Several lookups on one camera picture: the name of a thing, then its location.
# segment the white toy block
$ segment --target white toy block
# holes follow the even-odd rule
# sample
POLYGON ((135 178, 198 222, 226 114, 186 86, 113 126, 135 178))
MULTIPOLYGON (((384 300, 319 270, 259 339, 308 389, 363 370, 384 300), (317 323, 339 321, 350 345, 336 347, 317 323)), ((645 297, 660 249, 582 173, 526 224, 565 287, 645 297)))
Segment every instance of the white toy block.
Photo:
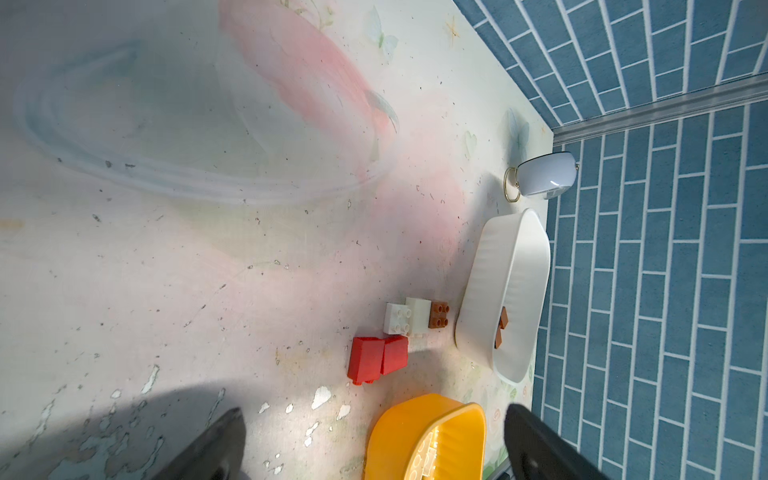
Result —
POLYGON ((384 332, 389 335, 408 335, 411 330, 409 325, 411 315, 411 309, 406 305, 387 303, 384 314, 384 332))
POLYGON ((429 328, 429 309, 432 308, 430 300, 406 297, 406 305, 411 309, 411 333, 409 335, 423 335, 429 328))

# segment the yellow plastic bin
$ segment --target yellow plastic bin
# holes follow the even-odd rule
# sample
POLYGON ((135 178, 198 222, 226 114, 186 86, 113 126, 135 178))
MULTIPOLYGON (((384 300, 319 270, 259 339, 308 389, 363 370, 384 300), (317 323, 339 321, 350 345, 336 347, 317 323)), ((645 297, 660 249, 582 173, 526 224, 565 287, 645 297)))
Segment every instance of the yellow plastic bin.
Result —
POLYGON ((393 406, 373 427, 366 480, 476 480, 482 476, 485 414, 431 393, 393 406))

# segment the brown building block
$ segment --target brown building block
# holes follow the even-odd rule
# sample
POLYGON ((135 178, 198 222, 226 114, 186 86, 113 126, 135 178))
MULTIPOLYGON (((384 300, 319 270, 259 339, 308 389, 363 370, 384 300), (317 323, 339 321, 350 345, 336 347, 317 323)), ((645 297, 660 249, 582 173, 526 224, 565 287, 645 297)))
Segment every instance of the brown building block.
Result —
POLYGON ((502 307, 502 317, 501 317, 501 319, 499 319, 498 325, 502 329, 505 329, 505 328, 507 328, 507 324, 508 323, 509 323, 509 317, 507 316, 507 307, 503 306, 502 307))
POLYGON ((432 308, 429 310, 429 328, 441 329, 448 325, 446 315, 451 311, 448 302, 432 301, 432 308))

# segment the blue tile wall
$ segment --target blue tile wall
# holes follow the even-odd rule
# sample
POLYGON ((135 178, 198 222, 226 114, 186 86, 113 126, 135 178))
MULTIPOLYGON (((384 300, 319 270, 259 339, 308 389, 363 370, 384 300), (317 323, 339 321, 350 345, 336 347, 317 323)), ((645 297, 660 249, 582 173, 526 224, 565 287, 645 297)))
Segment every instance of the blue tile wall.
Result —
POLYGON ((765 0, 455 3, 550 127, 768 71, 765 0))
POLYGON ((565 146, 533 409, 609 478, 768 478, 766 131, 760 102, 565 146))

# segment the tabletop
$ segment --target tabletop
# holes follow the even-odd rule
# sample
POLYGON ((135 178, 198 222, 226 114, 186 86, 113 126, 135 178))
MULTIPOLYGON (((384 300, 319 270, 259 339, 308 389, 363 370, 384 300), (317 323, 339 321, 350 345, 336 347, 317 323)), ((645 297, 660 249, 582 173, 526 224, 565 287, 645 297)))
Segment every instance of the tabletop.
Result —
POLYGON ((142 478, 243 409, 248 478, 361 478, 389 407, 510 402, 455 313, 552 132, 450 0, 12 2, 0 15, 0 477, 142 478), (444 300, 346 378, 386 302, 444 300))

